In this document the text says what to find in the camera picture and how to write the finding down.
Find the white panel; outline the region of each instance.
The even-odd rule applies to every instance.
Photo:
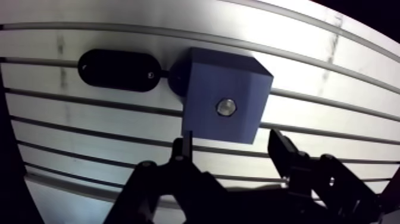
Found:
[[[102,163],[96,163],[78,158],[66,157],[54,153],[48,153],[33,148],[18,146],[22,159],[25,162],[50,169],[97,179],[112,183],[125,184],[132,174],[133,169],[117,167]]]
[[[113,204],[26,180],[31,196],[45,223],[102,223]],[[183,223],[181,210],[158,208],[154,223]]]
[[[67,157],[19,145],[24,161],[50,169],[72,173],[102,181],[125,184],[132,169],[117,167],[78,158]],[[194,155],[195,164],[201,171],[213,174],[279,178],[270,159],[246,158],[233,155]],[[346,164],[360,179],[391,178],[397,171],[397,164]]]
[[[150,159],[158,164],[163,164],[170,156],[170,149],[164,147],[99,138],[16,121],[12,121],[12,127],[15,137],[20,141],[93,157],[126,163],[138,163]],[[269,130],[260,129],[259,133],[264,135],[262,136],[263,138],[257,138],[258,145],[200,139],[194,139],[194,142],[196,145],[266,153]],[[313,157],[328,153],[338,158],[400,160],[400,146],[398,145],[352,141],[291,132],[285,132],[284,134],[290,137],[301,151],[306,151]],[[135,153],[134,157],[127,156],[132,153]]]
[[[44,176],[47,178],[54,178],[54,179],[58,179],[58,180],[62,180],[62,181],[76,183],[76,184],[83,185],[83,186],[89,186],[92,188],[103,189],[103,190],[112,191],[112,192],[120,192],[122,190],[121,188],[118,188],[115,186],[108,186],[108,185],[104,185],[104,184],[100,184],[100,183],[82,181],[77,178],[70,178],[68,176],[58,175],[56,173],[47,172],[47,171],[44,171],[41,169],[34,168],[32,166],[25,166],[25,169],[26,169],[27,173],[29,173],[29,174]]]
[[[277,5],[282,8],[287,8],[289,10],[307,15],[312,18],[316,18],[317,20],[325,21],[327,23],[334,20],[334,15],[337,14],[336,11],[331,10],[330,8],[327,8],[316,2],[307,0],[256,0],[256,1]]]
[[[263,122],[399,139],[400,123],[296,99],[269,96]]]
[[[162,141],[172,141],[180,133],[177,117],[13,94],[7,94],[7,101],[14,116],[61,125]],[[268,98],[262,121],[394,140],[400,133],[398,122],[273,95]]]
[[[71,183],[76,183],[79,185],[84,185],[84,186],[89,186],[89,187],[94,187],[94,188],[100,188],[100,189],[105,189],[113,192],[121,192],[121,188],[114,188],[111,186],[105,186],[105,185],[100,185],[96,184],[93,182],[86,182],[86,181],[81,181],[75,178],[68,178],[66,176],[61,176],[61,175],[56,175],[54,173],[46,172],[43,170],[35,169],[30,166],[26,166],[26,169],[29,173],[37,174],[40,176],[44,177],[50,177],[50,178],[57,178],[62,181],[67,181]],[[280,183],[274,183],[274,182],[251,182],[251,181],[231,181],[231,180],[222,180],[222,179],[217,179],[217,181],[223,185],[225,188],[228,188],[229,190],[235,190],[235,189],[252,189],[252,188],[260,188],[264,186],[272,186],[275,185],[277,187],[284,187],[287,185],[280,184]],[[386,188],[388,185],[389,181],[381,181],[381,182],[366,182],[365,184],[376,194],[380,194],[383,192],[383,190]],[[312,197],[315,199],[318,199],[318,195],[312,191]],[[176,202],[174,197],[171,195],[165,195],[162,196],[163,201],[169,201],[169,202]]]
[[[165,27],[226,36],[325,60],[330,32],[263,10],[215,0],[14,2],[0,11],[1,23],[88,21]]]
[[[180,135],[178,117],[7,95],[9,113],[14,116],[168,142]]]
[[[349,39],[339,38],[333,62],[400,87],[400,63]]]
[[[333,99],[400,116],[400,109],[397,104],[386,104],[386,102],[400,100],[398,94],[338,73],[329,73],[324,69],[285,58],[209,43],[151,35],[71,30],[62,30],[58,34],[62,39],[59,42],[65,45],[64,50],[59,54],[54,47],[57,44],[54,31],[29,30],[5,32],[5,34],[2,32],[0,38],[3,37],[4,42],[8,41],[8,43],[0,48],[0,55],[61,58],[77,61],[84,52],[92,48],[120,49],[148,52],[154,55],[164,68],[168,69],[178,55],[190,46],[214,48],[235,54],[252,54],[274,75],[274,88]],[[152,107],[182,108],[180,101],[171,92],[165,80],[162,80],[159,86],[152,91],[140,94],[88,86],[82,82],[75,69],[2,64],[2,72],[5,86],[9,88],[82,96]]]
[[[23,160],[26,162],[72,174],[77,174],[77,172],[79,172],[78,166],[82,165],[83,167],[81,167],[81,169],[85,168],[86,170],[82,170],[83,173],[81,174],[81,176],[85,176],[87,178],[94,178],[103,181],[124,184],[132,172],[132,169],[122,168],[122,172],[119,173],[116,171],[118,170],[118,167],[110,165],[110,168],[107,168],[108,165],[106,164],[96,163],[91,161],[88,161],[86,165],[86,160],[81,160],[78,158],[70,158],[63,155],[57,155],[54,153],[48,153],[41,150],[36,150],[34,148],[26,147],[24,145],[19,145],[19,148],[21,150],[21,154],[23,155]],[[71,148],[67,148],[65,151],[74,152],[77,150],[79,149],[73,150]],[[133,150],[131,152],[119,151],[117,153],[119,153],[120,156],[121,153],[124,153],[123,157],[114,155],[111,158],[108,158],[103,154],[97,154],[94,152],[86,154],[92,154],[92,155],[96,154],[96,156],[99,158],[104,158],[109,160],[112,160],[112,158],[119,157],[119,160],[116,161],[123,161],[131,164],[136,164],[143,161],[143,160],[138,160],[136,157],[140,158],[140,157],[145,157],[146,155],[139,151],[136,151],[135,153]],[[47,155],[49,155],[50,158],[47,160],[43,160]],[[147,159],[152,160],[152,158],[153,156],[148,156]],[[63,163],[55,164],[55,161],[58,160],[62,160]],[[279,175],[275,169],[274,164],[270,159],[267,158],[251,158],[239,155],[193,152],[193,162],[197,165],[197,167],[201,171],[209,171],[210,173],[215,175],[249,176],[256,178],[279,178]],[[94,167],[96,166],[99,166],[98,172],[94,169]]]
[[[1,71],[8,88],[182,110],[182,103],[169,88],[167,79],[161,79],[153,90],[141,93],[87,85],[77,69],[71,68],[1,64]]]
[[[347,30],[355,35],[358,35],[384,49],[400,56],[400,44],[384,34],[370,28],[369,26],[360,23],[353,18],[343,16],[342,29]]]
[[[319,96],[400,116],[400,105],[393,103],[400,102],[399,94],[332,71],[327,73]]]

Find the slatwall panel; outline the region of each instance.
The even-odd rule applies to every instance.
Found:
[[[225,187],[285,182],[267,154],[271,128],[312,157],[335,155],[377,194],[399,166],[400,108],[393,102],[400,99],[400,45],[321,5],[5,0],[0,6],[10,119],[46,223],[101,223],[135,165],[165,163],[180,135],[182,103],[165,79],[145,93],[82,82],[77,60],[94,48],[149,53],[168,70],[197,46],[253,56],[274,75],[252,145],[193,140],[195,164]],[[184,220],[173,198],[163,202],[159,223]],[[87,207],[91,213],[80,212]]]

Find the horizontal slat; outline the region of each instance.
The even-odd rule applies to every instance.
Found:
[[[48,168],[44,168],[44,167],[39,167],[36,165],[32,165],[32,164],[27,164],[26,169],[28,171],[28,175],[29,176],[37,176],[38,178],[42,178],[42,179],[54,179],[56,181],[59,182],[64,182],[64,183],[69,183],[71,184],[75,184],[75,185],[81,185],[81,186],[86,186],[88,188],[92,188],[93,193],[94,191],[101,191],[101,190],[106,190],[106,191],[110,191],[109,195],[116,195],[122,191],[122,187],[121,188],[112,188],[109,186],[105,186],[105,185],[99,185],[90,181],[81,181],[78,178],[83,179],[83,177],[81,176],[76,176],[77,178],[70,178],[67,175],[59,175],[59,174],[55,174],[57,171],[56,170],[51,170]],[[225,188],[228,189],[228,191],[234,191],[237,189],[252,189],[252,188],[259,188],[259,187],[265,187],[265,186],[280,186],[283,187],[283,185],[279,184],[279,183],[274,183],[274,182],[251,182],[251,181],[228,181],[228,180],[222,180],[222,179],[217,179],[217,181],[222,184]],[[380,194],[384,188],[386,187],[386,185],[389,183],[389,181],[380,181],[380,182],[366,182],[365,184],[376,194]],[[312,191],[312,197],[313,199],[315,199],[316,201],[320,201],[320,199],[318,198],[318,195]],[[168,202],[168,203],[176,203],[176,200],[174,199],[174,197],[170,196],[170,195],[165,195],[162,196],[161,198],[163,201]]]
[[[108,132],[108,133],[115,133],[115,134],[120,134],[124,136],[134,136],[134,137],[142,137],[142,138],[147,138],[147,139],[154,139],[154,140],[162,140],[162,141],[172,141],[174,138],[180,135],[180,125],[175,124],[174,122],[180,123],[179,118],[175,117],[166,117],[166,116],[156,116],[156,115],[151,115],[151,114],[145,114],[148,117],[150,116],[151,119],[153,116],[155,117],[160,117],[165,119],[164,122],[167,121],[174,121],[170,122],[173,123],[174,126],[169,126],[167,129],[169,132],[164,133],[163,130],[158,129],[158,131],[153,132],[152,126],[149,125],[151,123],[146,123],[146,120],[143,120],[144,117],[136,117],[134,119],[130,119],[130,116],[134,116],[137,114],[142,114],[142,113],[135,113],[131,111],[121,111],[121,110],[113,110],[109,108],[102,108],[102,107],[90,107],[90,106],[85,106],[85,105],[80,105],[80,104],[68,104],[68,103],[63,103],[59,101],[48,101],[44,99],[39,99],[39,98],[31,98],[31,97],[21,97],[17,95],[8,95],[10,102],[9,102],[9,108],[10,108],[10,113],[12,115],[16,116],[21,116],[21,117],[28,117],[31,119],[35,120],[43,120],[45,122],[50,122],[50,123],[58,123],[60,125],[66,125],[66,126],[72,126],[72,127],[80,127],[84,129],[94,129],[100,132]],[[46,111],[42,111],[41,107],[28,107],[28,103],[38,105],[37,103],[41,103],[41,107],[48,109]],[[79,111],[76,113],[72,113],[74,110],[72,108],[78,108],[78,110],[82,111],[85,108],[93,108],[93,110],[89,110],[85,112],[85,114],[91,114],[93,118],[93,121],[89,120],[89,116],[85,115],[82,116],[83,114],[80,113]],[[102,114],[106,113],[107,111],[111,111],[110,113],[113,114],[113,118],[116,119],[115,126],[117,125],[123,125],[124,128],[128,129],[128,131],[121,131],[120,127],[113,127],[110,126],[106,121],[103,119],[97,119],[96,114]],[[144,125],[148,127],[148,131],[151,132],[149,135],[143,130],[137,130],[135,127],[137,126],[136,124],[130,125],[129,122],[132,122],[134,120],[138,120],[139,125]],[[323,144],[323,141],[318,140],[318,138],[321,138],[325,141],[325,139],[333,144]],[[305,151],[309,151],[312,156],[319,156],[321,153],[333,153],[334,155],[338,157],[343,157],[346,158],[346,153],[342,154],[341,151],[347,150],[350,146],[352,150],[357,152],[357,154],[360,156],[360,159],[364,158],[369,158],[369,159],[374,159],[372,158],[373,154],[373,149],[376,147],[380,148],[391,148],[392,150],[398,149],[399,147],[397,146],[389,146],[389,145],[382,145],[382,144],[369,144],[369,143],[364,143],[364,142],[354,142],[354,141],[337,141],[337,139],[331,139],[331,138],[325,138],[325,137],[310,137],[309,135],[298,135],[294,141],[297,144],[302,144],[301,142],[307,143],[305,147],[300,147],[301,149],[304,149]],[[227,148],[227,149],[236,149],[236,150],[245,150],[245,151],[259,151],[259,152],[266,152],[267,148],[267,142],[268,142],[268,131],[264,129],[259,129],[256,138],[254,141],[253,145],[245,145],[245,144],[231,144],[227,142],[220,142],[220,141],[211,141],[211,140],[195,140],[195,142],[199,145],[203,146],[209,146],[209,147],[217,147],[217,148]],[[337,150],[336,146],[339,144],[341,146],[340,150]],[[381,156],[377,156],[377,160],[382,160],[385,159]]]
[[[178,117],[155,116],[15,94],[7,94],[7,98],[10,114],[28,119],[162,141],[170,141],[180,133]],[[45,113],[40,107],[30,107],[39,104],[48,108]],[[400,131],[398,122],[276,96],[269,97],[265,111],[263,121],[280,125],[392,140],[398,139],[396,133]]]
[[[315,51],[319,52],[319,54],[323,56],[328,55],[329,51],[322,51],[321,49],[324,48],[318,46],[317,43],[327,46],[329,44],[329,38],[334,36],[333,33],[327,32],[324,29],[345,35],[347,38],[356,40],[363,44],[366,42],[363,38],[357,38],[355,35],[351,35],[351,33],[343,30],[336,30],[332,25],[325,24],[322,21],[313,20],[311,17],[306,16],[317,15],[320,20],[335,24],[332,21],[336,20],[335,16],[340,15],[332,12],[332,10],[329,10],[326,7],[321,7],[312,2],[300,2],[297,4],[293,4],[293,2],[291,4],[272,2],[273,4],[279,4],[286,8],[295,8],[296,10],[306,11],[307,13],[302,16],[294,15],[295,13],[293,14],[290,10],[280,10],[279,7],[273,7],[272,5],[262,5],[261,2],[257,1],[243,0],[232,2],[237,4],[231,4],[229,1],[199,0],[190,2],[182,0],[118,1],[118,3],[115,4],[110,4],[107,1],[87,1],[82,3],[80,1],[60,0],[54,5],[48,4],[48,2],[45,1],[37,1],[35,4],[26,1],[23,1],[20,4],[8,2],[4,3],[6,7],[2,8],[3,10],[1,11],[2,16],[0,17],[0,21],[1,23],[91,21],[99,23],[163,26],[172,29],[191,30],[195,32],[227,36],[230,38],[254,41],[267,45],[270,44],[271,46],[276,45],[278,48],[289,48],[291,51],[293,51],[292,49],[295,49],[295,52],[297,49],[308,54]],[[140,8],[140,11],[147,11],[150,13],[132,13],[132,10],[135,11],[137,8]],[[296,18],[305,21],[305,23],[296,19],[270,13],[268,11]],[[199,23],[196,20],[188,20],[187,18],[187,15],[191,15],[191,18],[195,18],[201,17],[205,13],[208,15],[206,19],[206,21],[208,21],[207,23]],[[235,15],[235,19],[226,20],[226,15]],[[260,21],[262,21],[263,29],[259,28],[259,26],[261,26]],[[213,26],[210,27],[206,25],[209,23],[212,23]],[[371,36],[367,31],[374,31],[367,26],[360,26],[358,24],[356,24],[356,28],[353,29],[354,22],[350,19],[345,20],[344,25],[347,25],[344,26],[345,30],[348,29],[350,32],[355,31],[356,33],[360,33],[364,38],[365,36],[367,38]],[[291,29],[282,29],[282,27],[291,27]],[[373,41],[377,41],[378,45],[384,45],[388,48],[387,44],[385,44],[387,41],[383,35],[378,38],[373,38]],[[303,42],[302,44],[308,46],[308,48],[301,46],[301,44],[296,44],[296,42]]]
[[[65,155],[61,152],[63,154],[61,155],[55,150],[44,151],[40,147],[32,148],[25,145],[19,145],[19,148],[23,160],[27,163],[100,181],[124,184],[132,172],[130,168],[98,163],[98,160],[91,158],[82,159],[73,153]],[[134,154],[126,154],[126,157],[133,156]],[[279,178],[273,163],[267,158],[194,154],[193,159],[200,170],[209,171],[218,179],[268,182],[271,178]],[[346,164],[345,166],[360,179],[391,178],[398,168],[398,165],[390,164]]]
[[[26,33],[24,36],[30,36],[32,39],[39,34],[32,30],[19,32]],[[17,43],[15,46],[15,42],[18,42],[18,37],[20,37],[20,35],[18,35],[19,33],[15,33],[16,35],[10,36],[10,41],[12,42],[8,43],[7,46],[4,46],[3,48],[0,48],[0,51],[7,51],[7,48],[10,48],[9,53],[14,54],[12,56],[16,57],[40,58],[41,56],[42,58],[61,57],[67,58],[68,60],[78,60],[84,52],[92,48],[123,49],[149,52],[158,58],[160,63],[165,68],[169,68],[174,62],[174,59],[190,46],[214,48],[223,51],[234,52],[236,54],[252,54],[274,75],[274,88],[332,99],[339,102],[345,102],[400,116],[400,110],[396,105],[385,104],[386,102],[399,100],[400,96],[398,94],[394,94],[385,89],[378,88],[371,84],[364,83],[337,73],[331,74],[329,78],[325,79],[325,71],[323,69],[272,55],[260,54],[256,52],[243,52],[238,51],[237,49],[234,50],[233,48],[222,47],[210,43],[201,43],[159,36],[94,31],[84,32],[77,30],[59,31],[59,33],[62,33],[63,42],[65,45],[68,45],[68,48],[65,48],[61,55],[57,55],[57,53],[51,49],[51,42],[55,39],[55,37],[50,38],[50,36],[54,36],[54,32],[40,32],[45,32],[48,34],[48,36],[41,35],[37,38],[47,38],[47,42],[27,43],[29,46],[26,46],[22,49],[15,49],[15,47],[25,44],[26,41],[32,41],[32,39],[21,40],[21,43]],[[95,38],[97,36],[102,36],[102,41],[96,40]],[[32,50],[30,53],[31,47],[38,47],[41,50],[40,52],[38,52],[38,50]],[[9,85],[10,88],[15,87],[20,89],[31,89],[33,91],[59,93],[64,95],[77,95],[80,93],[85,94],[88,97],[104,97],[104,99],[114,98],[114,101],[137,102],[135,99],[127,99],[127,96],[132,96],[133,93],[116,90],[101,90],[99,88],[93,88],[86,85],[80,80],[79,76],[77,75],[77,71],[73,69],[3,64],[2,71],[4,74],[5,85]],[[61,77],[63,83],[65,83],[65,85],[62,87],[60,86]],[[20,82],[21,79],[32,81]],[[159,94],[161,92],[165,92],[166,97],[160,97]],[[370,97],[365,97],[366,92],[369,93]],[[142,96],[146,94],[149,95],[149,99],[154,99],[156,102],[160,102],[160,107],[181,107],[179,100],[177,100],[176,97],[171,96],[171,91],[167,86],[158,86],[153,91],[142,94]],[[137,95],[138,101],[142,99],[140,94],[135,95]]]
[[[46,223],[102,223],[113,206],[112,201],[85,197],[80,192],[68,192],[26,179],[36,207]],[[183,223],[181,210],[159,207],[155,223]]]
[[[182,111],[182,103],[166,79],[161,79],[153,90],[140,93],[89,86],[82,81],[77,69],[1,64],[1,71],[4,86],[8,88]]]
[[[153,160],[158,164],[162,164],[165,163],[170,156],[171,144],[159,146],[135,143],[133,141],[121,141],[112,138],[101,138],[96,135],[90,135],[89,133],[81,134],[17,121],[12,121],[12,126],[15,137],[19,141],[63,151],[75,149],[72,151],[73,153],[92,157],[122,161],[124,163],[138,163],[144,160]],[[382,163],[385,161],[392,161],[394,163],[396,160],[400,160],[400,147],[395,145],[372,144],[295,133],[285,134],[293,140],[300,150],[306,151],[314,157],[319,157],[321,154],[328,153],[339,158],[358,160],[359,163],[368,163],[369,161],[374,161],[375,163],[379,163],[379,161],[382,161]],[[268,142],[264,142],[264,144],[263,148],[266,149]],[[213,146],[218,147],[218,142],[215,142]],[[228,152],[222,148],[215,148],[213,152],[221,154],[234,154],[237,152],[238,155],[243,153],[243,155],[251,157],[268,157],[266,150],[264,153],[252,155],[245,154],[246,151],[241,150],[241,144],[230,144],[230,146],[231,147],[228,148],[230,151]],[[195,146],[194,150],[204,150],[204,147]],[[132,153],[135,153],[134,158],[126,157],[126,155]]]
[[[155,116],[12,94],[7,94],[7,98],[9,113],[14,116],[168,142],[180,135],[181,119],[178,117]]]
[[[343,16],[342,29],[361,36],[364,39],[391,51],[397,56],[400,56],[399,43],[353,18]]]
[[[346,38],[339,38],[333,62],[353,71],[366,74],[385,83],[400,87],[400,63],[378,52],[358,45]]]
[[[165,27],[260,43],[320,60],[328,57],[329,52],[324,47],[333,35],[281,15],[214,0],[139,0],[113,4],[105,0],[85,3],[60,0],[55,5],[44,1],[26,4],[30,8],[28,14],[21,11],[21,4],[6,4],[8,7],[2,10],[1,23],[84,21]],[[201,23],[193,19],[204,15],[207,17]]]
[[[53,167],[53,169],[60,170],[63,172],[69,172],[68,173],[76,173],[79,172],[79,168],[73,168],[73,167],[68,167],[68,166],[74,166],[77,167],[78,165],[74,165],[73,161],[82,161],[82,164],[85,163],[85,159],[82,158],[77,158],[75,157],[66,157],[66,156],[61,156],[56,154],[56,151],[53,151],[55,153],[50,153],[48,151],[44,150],[39,150],[37,147],[32,148],[31,145],[29,147],[25,145],[19,145],[21,149],[21,154],[23,155],[24,161],[28,163],[33,163],[37,164],[39,166],[44,166],[44,167],[49,167],[52,168],[51,165],[54,161],[57,160],[62,160],[62,161],[68,161],[64,163],[65,165],[61,165],[60,167]],[[120,151],[119,153],[123,153],[123,155],[120,155],[120,159],[116,161],[124,161],[125,163],[128,162],[129,164],[138,164],[143,160],[138,160],[137,155],[139,154],[144,154],[143,151],[136,152],[131,150],[130,152],[124,152]],[[111,158],[105,157],[104,155],[101,155],[100,152],[95,152],[92,153],[95,154],[97,157],[106,159],[106,160],[112,160]],[[42,161],[41,157],[45,158],[47,155],[49,155],[50,158],[48,158],[48,161]],[[154,157],[153,154],[147,153],[142,155],[142,157],[146,157],[148,160],[157,160],[156,157]],[[164,163],[167,162],[167,160],[170,158],[164,157]],[[92,159],[92,161],[96,162],[89,162],[88,165],[84,165],[81,167],[82,169],[82,175],[88,178],[94,178],[94,179],[100,179],[102,181],[107,181],[107,182],[114,182],[114,183],[119,183],[119,184],[124,184],[127,178],[129,177],[130,173],[132,172],[132,168],[125,168],[121,167],[123,169],[122,172],[116,172],[118,173],[118,177],[114,175],[114,177],[111,177],[111,179],[107,178],[107,175],[112,175],[112,173],[115,171],[114,168],[115,165],[106,165],[104,163],[97,163],[98,160]],[[248,158],[244,156],[237,156],[237,155],[222,155],[222,154],[211,154],[211,153],[202,153],[202,152],[193,152],[193,162],[199,167],[200,170],[202,171],[209,171],[210,173],[217,175],[217,176],[239,176],[239,178],[232,177],[233,179],[241,179],[240,177],[245,177],[245,178],[279,178],[279,175],[275,169],[275,166],[273,165],[272,161],[267,158]],[[100,170],[107,170],[107,173],[97,173],[94,168],[90,168],[90,166],[99,166],[99,172]]]
[[[362,80],[363,82],[367,82],[372,85],[376,85],[381,88],[392,91],[394,93],[400,94],[400,89],[395,86],[392,86],[388,83],[382,82],[378,79],[374,79],[372,77],[366,76],[359,72],[356,72],[356,71],[353,71],[350,69],[346,69],[344,67],[337,66],[332,63],[325,62],[323,60],[318,60],[318,59],[311,58],[311,57],[308,57],[305,55],[296,54],[293,52],[285,51],[285,50],[270,47],[270,46],[261,45],[258,43],[241,41],[238,39],[229,39],[229,38],[225,38],[222,36],[214,36],[214,35],[208,35],[208,34],[204,34],[204,33],[196,33],[196,32],[189,32],[189,31],[175,30],[175,29],[165,29],[165,28],[158,28],[158,27],[137,26],[137,25],[132,26],[132,25],[122,25],[122,24],[104,24],[104,23],[10,24],[10,25],[4,26],[4,29],[5,30],[24,30],[25,32],[30,29],[32,29],[32,30],[43,30],[43,29],[44,30],[59,30],[59,31],[57,31],[56,34],[53,33],[53,34],[51,34],[52,36],[47,36],[47,38],[51,38],[53,36],[57,37],[56,38],[57,40],[51,39],[49,41],[56,42],[56,44],[57,44],[56,52],[58,54],[58,59],[64,58],[64,56],[63,56],[64,55],[64,45],[66,42],[69,42],[69,41],[65,41],[65,34],[64,34],[64,32],[62,32],[63,30],[64,31],[69,30],[69,32],[76,32],[76,30],[96,30],[96,31],[103,30],[103,32],[141,33],[143,35],[166,36],[169,38],[187,39],[187,40],[191,40],[191,41],[200,41],[203,43],[204,42],[215,43],[215,44],[219,44],[222,47],[225,47],[228,49],[230,47],[234,47],[234,48],[236,48],[236,51],[243,51],[243,50],[256,51],[256,52],[275,55],[275,56],[279,56],[279,57],[283,57],[283,58],[288,58],[288,59],[299,61],[299,62],[302,62],[305,64],[310,64],[313,66],[324,68],[324,69],[327,69],[330,71],[342,73],[342,74],[352,77],[354,79]],[[31,36],[31,39],[23,39],[20,36],[18,37],[18,35],[16,35],[16,36],[13,36],[13,35],[15,35],[15,33],[13,33],[13,32],[0,33],[1,42],[4,44],[4,47],[1,48],[2,52],[0,52],[0,53],[7,55],[7,57],[12,57],[13,54],[15,54],[15,53],[18,54],[18,53],[22,53],[22,52],[32,54],[32,53],[29,53],[29,51],[31,49],[28,49],[28,48],[23,48],[22,51],[19,49],[13,50],[12,48],[15,47],[18,44],[18,42],[20,42],[20,41],[24,42],[24,44],[27,44],[27,42],[31,41],[31,39],[34,39],[34,37]],[[93,47],[93,44],[95,44],[96,42],[97,41],[91,42],[90,46]],[[148,52],[148,49],[151,49],[153,46],[154,45],[151,45],[150,48],[147,47],[146,52]],[[132,46],[125,46],[124,50],[126,50],[127,48],[132,48]],[[329,61],[331,61],[333,58],[333,53],[329,56],[329,58],[330,58]]]

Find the bolt head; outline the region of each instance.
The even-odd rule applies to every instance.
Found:
[[[232,99],[221,99],[217,104],[217,112],[224,117],[230,117],[237,110],[236,103]]]

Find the black oval mount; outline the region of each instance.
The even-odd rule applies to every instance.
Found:
[[[78,62],[79,76],[88,85],[146,92],[160,81],[161,66],[149,54],[93,49]]]

